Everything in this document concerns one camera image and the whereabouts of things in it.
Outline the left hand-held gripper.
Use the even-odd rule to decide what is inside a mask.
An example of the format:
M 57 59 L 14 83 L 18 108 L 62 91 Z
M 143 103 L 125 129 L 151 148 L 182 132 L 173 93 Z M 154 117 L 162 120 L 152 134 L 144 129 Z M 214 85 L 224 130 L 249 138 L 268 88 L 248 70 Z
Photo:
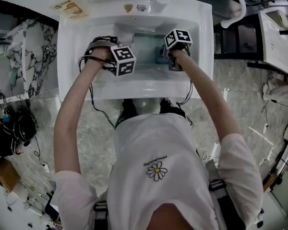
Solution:
M 132 74 L 136 65 L 136 56 L 129 46 L 122 44 L 133 44 L 134 34 L 122 34 L 121 43 L 117 36 L 98 36 L 87 47 L 87 54 L 98 47 L 105 47 L 110 50 L 110 58 L 104 59 L 103 70 L 111 72 L 114 76 Z

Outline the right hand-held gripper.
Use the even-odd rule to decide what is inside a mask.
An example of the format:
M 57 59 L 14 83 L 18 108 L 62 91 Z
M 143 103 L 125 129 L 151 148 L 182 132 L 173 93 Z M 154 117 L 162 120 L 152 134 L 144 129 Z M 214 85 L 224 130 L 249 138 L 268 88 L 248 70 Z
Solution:
M 182 67 L 177 63 L 176 58 L 170 54 L 171 50 L 185 51 L 191 56 L 192 39 L 189 31 L 173 29 L 165 37 L 164 57 L 169 59 L 168 69 L 170 71 L 183 71 Z

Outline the teal glass tray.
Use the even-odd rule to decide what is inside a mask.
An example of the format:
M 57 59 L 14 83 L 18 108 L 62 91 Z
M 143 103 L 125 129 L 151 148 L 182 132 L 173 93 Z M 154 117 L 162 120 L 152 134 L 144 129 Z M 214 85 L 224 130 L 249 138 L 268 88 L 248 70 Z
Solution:
M 164 35 L 135 33 L 131 49 L 136 56 L 138 65 L 156 65 L 157 46 L 165 44 Z

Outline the person's right forearm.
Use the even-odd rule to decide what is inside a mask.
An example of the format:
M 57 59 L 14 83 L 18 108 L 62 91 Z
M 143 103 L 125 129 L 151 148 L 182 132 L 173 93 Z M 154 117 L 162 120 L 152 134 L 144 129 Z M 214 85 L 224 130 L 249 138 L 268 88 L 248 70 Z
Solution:
M 219 141 L 221 142 L 228 135 L 238 134 L 238 125 L 215 83 L 185 52 L 171 50 L 170 53 L 194 84 L 215 125 Z

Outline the person's left forearm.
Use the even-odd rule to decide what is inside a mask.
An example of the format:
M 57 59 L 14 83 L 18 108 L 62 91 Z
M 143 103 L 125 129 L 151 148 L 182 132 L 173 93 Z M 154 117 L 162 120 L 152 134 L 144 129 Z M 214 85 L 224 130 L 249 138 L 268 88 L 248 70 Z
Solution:
M 103 62 L 89 59 L 79 73 L 58 112 L 54 126 L 55 172 L 71 171 L 81 173 L 76 131 L 88 89 Z

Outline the person's left hand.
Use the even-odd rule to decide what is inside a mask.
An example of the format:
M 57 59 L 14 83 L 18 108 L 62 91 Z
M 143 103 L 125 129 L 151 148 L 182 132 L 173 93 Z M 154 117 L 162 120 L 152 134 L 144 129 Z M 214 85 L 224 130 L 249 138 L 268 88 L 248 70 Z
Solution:
M 100 58 L 106 61 L 113 61 L 113 55 L 109 47 L 101 46 L 95 47 L 92 50 L 91 56 Z

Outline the black wristband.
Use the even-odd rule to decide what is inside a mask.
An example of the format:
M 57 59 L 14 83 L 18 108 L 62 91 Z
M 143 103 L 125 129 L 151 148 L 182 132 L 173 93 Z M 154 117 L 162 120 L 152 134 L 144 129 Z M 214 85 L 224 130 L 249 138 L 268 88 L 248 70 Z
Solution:
M 91 55 L 85 55 L 85 56 L 83 56 L 83 58 L 84 59 L 91 59 L 91 60 L 96 60 L 96 61 L 101 61 L 101 62 L 107 63 L 107 61 L 105 59 L 101 59 L 101 58 L 94 57 L 94 56 L 91 56 Z

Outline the white ceramic sink basin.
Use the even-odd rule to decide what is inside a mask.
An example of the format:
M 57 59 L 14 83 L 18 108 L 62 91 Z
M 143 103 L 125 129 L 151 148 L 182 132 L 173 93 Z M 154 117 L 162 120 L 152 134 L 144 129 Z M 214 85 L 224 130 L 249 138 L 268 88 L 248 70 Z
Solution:
M 60 99 L 63 100 L 79 74 L 78 60 L 97 36 L 122 34 L 158 34 L 164 37 L 173 29 L 189 31 L 191 57 L 209 76 L 214 68 L 214 34 L 212 6 L 197 0 L 170 0 L 161 12 L 156 0 L 88 0 L 89 15 L 78 20 L 60 18 L 57 70 Z M 124 4 L 132 4 L 130 13 Z M 137 5 L 147 9 L 138 11 Z M 134 72 L 114 76 L 101 70 L 93 81 L 93 92 L 87 100 L 123 98 L 185 97 L 190 80 L 185 72 L 174 72 L 168 65 L 138 65 Z

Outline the black metal stand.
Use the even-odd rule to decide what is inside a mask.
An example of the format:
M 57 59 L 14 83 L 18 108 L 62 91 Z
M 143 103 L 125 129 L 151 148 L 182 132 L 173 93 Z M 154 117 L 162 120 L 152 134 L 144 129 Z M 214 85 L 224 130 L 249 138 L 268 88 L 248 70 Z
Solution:
M 220 23 L 214 25 L 215 45 L 220 46 L 220 49 L 215 49 L 214 58 L 246 60 L 248 67 L 287 75 L 263 61 L 263 39 L 258 13 L 244 17 L 227 29 Z M 280 34 L 288 35 L 288 31 L 281 29 Z

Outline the black shoe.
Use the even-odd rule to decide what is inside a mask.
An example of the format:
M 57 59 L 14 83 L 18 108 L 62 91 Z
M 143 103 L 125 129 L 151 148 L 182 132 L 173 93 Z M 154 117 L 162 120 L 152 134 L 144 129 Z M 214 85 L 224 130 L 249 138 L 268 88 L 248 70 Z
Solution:
M 186 118 L 185 112 L 179 107 L 175 107 L 169 99 L 163 98 L 160 101 L 160 114 L 177 114 Z
M 120 106 L 120 115 L 116 121 L 115 129 L 123 121 L 137 116 L 136 107 L 133 103 L 133 99 L 123 99 Z

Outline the marble-pattern sink cabinet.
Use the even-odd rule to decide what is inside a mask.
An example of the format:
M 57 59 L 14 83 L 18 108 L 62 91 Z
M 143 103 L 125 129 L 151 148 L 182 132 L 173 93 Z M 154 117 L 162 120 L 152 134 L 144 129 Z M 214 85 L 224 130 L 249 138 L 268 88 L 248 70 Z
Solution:
M 0 39 L 0 104 L 57 88 L 57 36 L 53 27 L 28 19 Z

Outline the white sink with black tap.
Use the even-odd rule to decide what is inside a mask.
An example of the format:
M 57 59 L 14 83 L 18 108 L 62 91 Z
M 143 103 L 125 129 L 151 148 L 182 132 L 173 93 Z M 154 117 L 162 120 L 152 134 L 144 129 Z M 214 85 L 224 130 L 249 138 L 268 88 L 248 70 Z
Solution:
M 288 35 L 268 15 L 258 13 L 263 39 L 263 61 L 288 75 Z

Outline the white daisy-print t-shirt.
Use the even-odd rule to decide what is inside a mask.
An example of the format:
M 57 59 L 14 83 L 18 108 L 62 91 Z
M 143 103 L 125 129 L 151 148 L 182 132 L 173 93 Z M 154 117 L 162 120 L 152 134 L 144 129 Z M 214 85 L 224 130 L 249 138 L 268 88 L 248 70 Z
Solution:
M 211 171 L 192 146 L 187 121 L 177 114 L 138 115 L 118 125 L 117 160 L 103 195 L 108 208 L 105 230 L 220 230 L 225 225 Z M 221 142 L 217 165 L 228 190 L 224 211 L 236 210 L 249 226 L 261 210 L 264 191 L 260 173 L 243 136 Z M 63 230 L 97 230 L 95 189 L 76 172 L 56 173 L 59 216 Z

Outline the brown cardboard box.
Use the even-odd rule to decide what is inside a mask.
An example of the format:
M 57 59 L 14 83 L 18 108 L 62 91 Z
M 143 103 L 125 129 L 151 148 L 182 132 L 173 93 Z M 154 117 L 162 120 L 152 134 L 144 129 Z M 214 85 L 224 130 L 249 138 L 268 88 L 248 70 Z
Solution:
M 1 185 L 11 192 L 14 187 L 19 183 L 20 175 L 14 168 L 13 164 L 5 159 L 0 158 L 0 183 Z

